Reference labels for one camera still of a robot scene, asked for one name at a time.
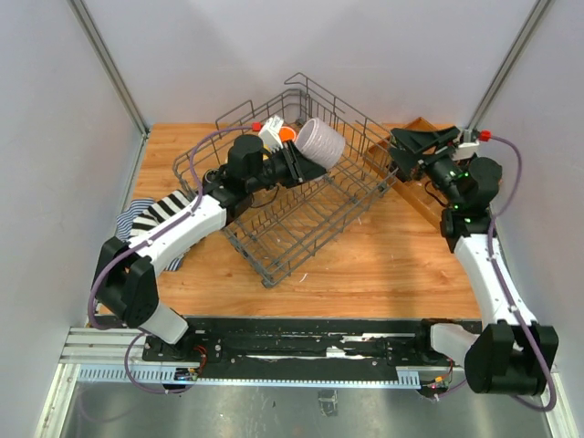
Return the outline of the orange ceramic mug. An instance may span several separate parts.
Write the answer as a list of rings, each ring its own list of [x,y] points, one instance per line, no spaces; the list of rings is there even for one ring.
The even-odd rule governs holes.
[[[280,129],[278,135],[279,135],[279,138],[282,142],[295,141],[297,138],[296,131],[289,126],[283,126]]]

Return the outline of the black mug white inside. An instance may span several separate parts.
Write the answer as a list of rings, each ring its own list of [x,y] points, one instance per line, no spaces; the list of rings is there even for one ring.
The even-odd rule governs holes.
[[[215,181],[219,181],[221,174],[222,171],[220,169],[209,169],[203,175],[203,185],[206,186],[208,184],[214,183]]]

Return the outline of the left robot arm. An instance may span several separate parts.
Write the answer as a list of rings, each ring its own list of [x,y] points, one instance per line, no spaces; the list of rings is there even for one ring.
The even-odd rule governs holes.
[[[275,186],[295,187],[323,177],[338,162],[341,142],[301,131],[295,141],[265,142],[242,134],[227,152],[225,164],[210,171],[210,182],[195,179],[195,198],[166,215],[151,230],[123,242],[112,237],[102,247],[91,304],[100,303],[123,325],[163,341],[174,360],[189,359],[195,338],[186,319],[161,302],[159,274],[206,236],[225,228],[253,203],[254,193]]]

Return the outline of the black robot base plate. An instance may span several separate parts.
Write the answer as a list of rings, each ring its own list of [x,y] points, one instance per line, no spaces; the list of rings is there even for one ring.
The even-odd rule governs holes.
[[[324,370],[359,365],[397,370],[429,368],[438,382],[464,366],[464,350],[441,352],[430,341],[433,318],[188,318],[182,342],[170,345],[129,329],[99,333],[89,342],[133,368],[185,367],[195,378],[210,368]]]

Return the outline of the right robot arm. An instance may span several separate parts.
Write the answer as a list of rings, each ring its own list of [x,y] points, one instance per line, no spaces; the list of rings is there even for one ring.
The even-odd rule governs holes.
[[[503,177],[502,166],[478,155],[490,132],[456,127],[423,131],[395,128],[389,154],[407,181],[427,177],[445,198],[440,231],[449,251],[466,273],[481,311],[482,330],[473,334],[461,324],[429,320],[413,342],[415,358],[433,365],[444,356],[464,369],[475,393],[504,394],[525,402],[549,393],[556,399],[551,368],[558,334],[537,321],[506,269],[491,209]]]

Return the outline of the lilac ceramic mug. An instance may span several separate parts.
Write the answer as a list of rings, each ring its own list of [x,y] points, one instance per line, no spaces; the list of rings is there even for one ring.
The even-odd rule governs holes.
[[[343,154],[345,138],[325,121],[313,118],[300,129],[295,145],[304,157],[329,171]]]

